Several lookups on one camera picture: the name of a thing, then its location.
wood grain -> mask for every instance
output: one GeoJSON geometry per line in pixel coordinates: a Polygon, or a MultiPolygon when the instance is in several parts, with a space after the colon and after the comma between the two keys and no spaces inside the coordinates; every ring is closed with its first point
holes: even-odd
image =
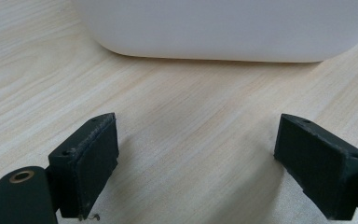
{"type": "Polygon", "coordinates": [[[132,58],[69,1],[0,0],[0,177],[107,112],[119,166],[84,223],[328,223],[272,152],[281,113],[358,147],[358,45],[322,63],[132,58]]]}

white rounded container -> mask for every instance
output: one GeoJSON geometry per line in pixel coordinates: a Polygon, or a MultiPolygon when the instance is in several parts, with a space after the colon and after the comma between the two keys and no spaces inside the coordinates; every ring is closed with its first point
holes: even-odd
{"type": "Polygon", "coordinates": [[[358,43],[358,0],[73,0],[94,38],[142,57],[318,62],[358,43]]]}

light wood grain surface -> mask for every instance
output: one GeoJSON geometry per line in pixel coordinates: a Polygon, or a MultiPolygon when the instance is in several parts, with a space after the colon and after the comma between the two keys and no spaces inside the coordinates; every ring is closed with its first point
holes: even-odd
{"type": "Polygon", "coordinates": [[[0,177],[47,167],[107,112],[119,165],[83,223],[328,223],[272,153],[281,113],[358,147],[358,45],[322,63],[132,58],[69,1],[0,0],[0,177]]]}

black clamp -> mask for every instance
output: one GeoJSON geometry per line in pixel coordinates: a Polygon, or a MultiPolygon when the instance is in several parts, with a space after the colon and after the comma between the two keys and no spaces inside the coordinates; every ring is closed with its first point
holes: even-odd
{"type": "Polygon", "coordinates": [[[275,159],[330,220],[351,220],[358,207],[358,148],[317,124],[282,114],[275,159]]]}
{"type": "Polygon", "coordinates": [[[0,179],[0,224],[87,218],[117,166],[115,114],[90,119],[48,155],[49,167],[23,167],[0,179]]]}

white plastic box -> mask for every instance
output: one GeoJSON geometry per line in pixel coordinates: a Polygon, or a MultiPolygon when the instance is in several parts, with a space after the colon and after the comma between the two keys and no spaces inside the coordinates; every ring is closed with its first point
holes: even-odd
{"type": "Polygon", "coordinates": [[[358,43],[358,0],[73,0],[94,38],[142,57],[318,62],[358,43]]]}

